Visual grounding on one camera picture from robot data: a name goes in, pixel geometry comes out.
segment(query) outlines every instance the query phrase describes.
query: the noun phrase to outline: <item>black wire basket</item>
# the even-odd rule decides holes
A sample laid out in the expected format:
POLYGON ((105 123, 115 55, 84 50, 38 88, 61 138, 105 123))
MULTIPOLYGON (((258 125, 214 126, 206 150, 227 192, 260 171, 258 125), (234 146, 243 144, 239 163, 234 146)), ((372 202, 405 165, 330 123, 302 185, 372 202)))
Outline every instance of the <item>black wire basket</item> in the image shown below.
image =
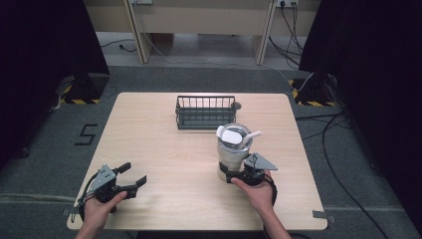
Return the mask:
POLYGON ((176 122, 178 129, 217 129, 219 125, 236 121, 241 105, 233 96, 178 96, 176 122))

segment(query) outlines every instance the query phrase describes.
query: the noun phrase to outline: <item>gray carpet floor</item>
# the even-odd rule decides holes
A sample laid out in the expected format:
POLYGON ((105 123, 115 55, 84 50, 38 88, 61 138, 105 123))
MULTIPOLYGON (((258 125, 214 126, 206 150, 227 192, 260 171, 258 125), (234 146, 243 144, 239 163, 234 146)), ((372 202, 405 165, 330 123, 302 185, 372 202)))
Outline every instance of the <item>gray carpet floor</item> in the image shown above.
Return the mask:
MULTIPOLYGON (((97 105, 61 105, 43 122, 29 145, 29 156, 10 160, 0 174, 0 238, 74 238, 64 213, 71 208, 101 138, 112 105, 121 92, 280 93, 289 96, 297 118, 336 114, 340 107, 295 104, 290 86, 272 70, 109 67, 110 78, 97 105), (95 135, 91 145, 80 137, 95 135)), ((308 73, 284 72, 286 78, 308 73)), ((330 118, 298 120, 316 186, 329 225, 323 231, 295 231, 294 238, 383 238, 334 179, 322 150, 321 132, 330 118)), ((389 238, 420 238, 385 178, 372 169, 360 141, 341 116, 325 134, 335 174, 389 238)), ((102 238, 263 238, 260 232, 225 234, 123 232, 102 238)))

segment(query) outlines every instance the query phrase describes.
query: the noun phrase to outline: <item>wall socket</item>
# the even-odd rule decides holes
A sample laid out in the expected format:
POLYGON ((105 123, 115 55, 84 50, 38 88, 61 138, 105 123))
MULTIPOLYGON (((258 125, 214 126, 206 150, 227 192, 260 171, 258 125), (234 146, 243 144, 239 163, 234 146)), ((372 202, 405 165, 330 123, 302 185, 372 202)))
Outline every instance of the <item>wall socket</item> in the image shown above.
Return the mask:
POLYGON ((285 8, 293 8, 293 3, 299 5, 299 0, 277 0, 277 7, 281 7, 282 1, 285 1, 285 8))

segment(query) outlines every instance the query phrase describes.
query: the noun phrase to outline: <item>cup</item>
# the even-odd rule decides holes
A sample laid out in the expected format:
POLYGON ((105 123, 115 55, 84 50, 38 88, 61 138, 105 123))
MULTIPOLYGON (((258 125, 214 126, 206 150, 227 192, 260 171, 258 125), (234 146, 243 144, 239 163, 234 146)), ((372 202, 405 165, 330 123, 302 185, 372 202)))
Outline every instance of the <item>cup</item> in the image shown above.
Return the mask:
MULTIPOLYGON (((227 130, 235 131, 242 137, 245 137, 251 133, 244 125, 236 122, 227 123, 224 125, 227 130)), ((226 181, 226 174, 220 169, 220 163, 228 168, 229 171, 240 171, 243 159, 249 155, 249 149, 251 148, 253 139, 249 139, 248 142, 242 147, 237 148, 237 145, 222 141, 220 137, 217 137, 217 151, 218 151, 218 176, 226 181)))

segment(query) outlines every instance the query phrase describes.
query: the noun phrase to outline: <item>human hand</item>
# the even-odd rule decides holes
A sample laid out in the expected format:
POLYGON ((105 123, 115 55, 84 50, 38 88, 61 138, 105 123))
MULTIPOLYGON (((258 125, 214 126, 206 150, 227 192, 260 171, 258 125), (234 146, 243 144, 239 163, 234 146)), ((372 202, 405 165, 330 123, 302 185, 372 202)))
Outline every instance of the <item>human hand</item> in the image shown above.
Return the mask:
MULTIPOLYGON (((266 177, 271 177, 269 170, 265 171, 266 177)), ((233 177, 231 182, 241 188, 248 196, 249 202, 261 215, 273 210, 273 188, 270 183, 263 181, 256 186, 250 186, 239 178, 233 177)))
POLYGON ((127 196, 123 191, 107 203, 99 202, 95 197, 86 201, 85 221, 77 238, 96 238, 106 226, 109 212, 127 196))

